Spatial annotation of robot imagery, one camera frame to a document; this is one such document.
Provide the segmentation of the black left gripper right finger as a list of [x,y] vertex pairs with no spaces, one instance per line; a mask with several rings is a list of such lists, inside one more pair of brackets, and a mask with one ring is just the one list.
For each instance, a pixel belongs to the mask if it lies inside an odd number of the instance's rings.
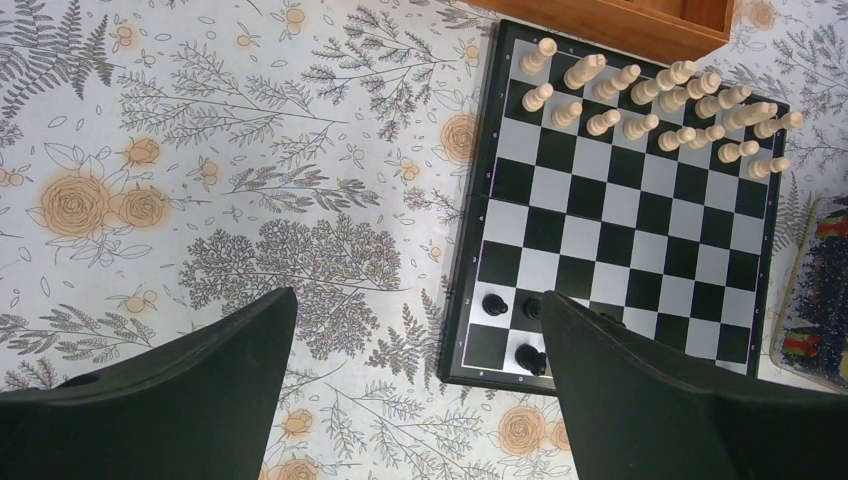
[[843,479],[847,399],[741,375],[544,293],[545,349],[582,479]]

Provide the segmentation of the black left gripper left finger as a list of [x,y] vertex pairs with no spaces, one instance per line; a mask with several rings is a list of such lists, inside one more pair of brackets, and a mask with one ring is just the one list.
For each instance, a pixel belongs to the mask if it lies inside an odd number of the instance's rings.
[[275,289],[225,318],[49,390],[1,396],[5,479],[255,479],[298,303]]

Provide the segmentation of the black chess pawn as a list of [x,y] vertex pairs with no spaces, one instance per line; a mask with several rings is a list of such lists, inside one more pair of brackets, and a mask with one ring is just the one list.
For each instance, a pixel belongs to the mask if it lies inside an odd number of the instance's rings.
[[520,345],[514,353],[518,366],[529,371],[533,376],[543,376],[547,373],[548,356],[530,344]]
[[493,317],[504,315],[509,311],[509,305],[497,294],[485,295],[482,299],[481,306],[487,315]]

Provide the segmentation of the gold tin of black pieces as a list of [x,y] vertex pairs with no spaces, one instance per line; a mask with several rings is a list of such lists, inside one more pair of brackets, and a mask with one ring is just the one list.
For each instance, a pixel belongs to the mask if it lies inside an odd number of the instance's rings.
[[813,203],[770,345],[770,359],[847,392],[847,197]]

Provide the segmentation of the black silver chess board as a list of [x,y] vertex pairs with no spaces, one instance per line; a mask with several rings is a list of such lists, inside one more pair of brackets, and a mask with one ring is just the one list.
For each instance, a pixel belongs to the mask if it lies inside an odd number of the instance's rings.
[[[754,375],[762,340],[781,174],[754,178],[747,126],[693,149],[659,139],[719,125],[689,100],[674,111],[608,99],[566,72],[599,47],[556,36],[535,74],[522,70],[546,32],[499,22],[488,56],[482,121],[453,268],[438,376],[447,383],[551,395],[549,374],[515,350],[545,347],[528,297],[562,293],[687,355]],[[487,315],[487,294],[509,311]]]

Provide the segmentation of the floral table mat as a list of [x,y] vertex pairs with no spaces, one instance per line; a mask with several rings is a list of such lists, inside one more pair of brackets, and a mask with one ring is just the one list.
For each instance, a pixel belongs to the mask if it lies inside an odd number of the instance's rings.
[[608,99],[752,126],[781,174],[766,318],[814,196],[847,184],[847,5],[735,1],[671,64],[475,1],[5,1],[1,396],[53,389],[291,288],[293,343],[255,479],[582,479],[551,395],[438,364],[499,22],[599,47]]

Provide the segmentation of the orange compartment tray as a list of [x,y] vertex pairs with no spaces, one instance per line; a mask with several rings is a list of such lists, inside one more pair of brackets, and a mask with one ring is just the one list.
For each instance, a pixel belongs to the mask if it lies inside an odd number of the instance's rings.
[[475,6],[671,64],[729,41],[734,0],[479,0]]

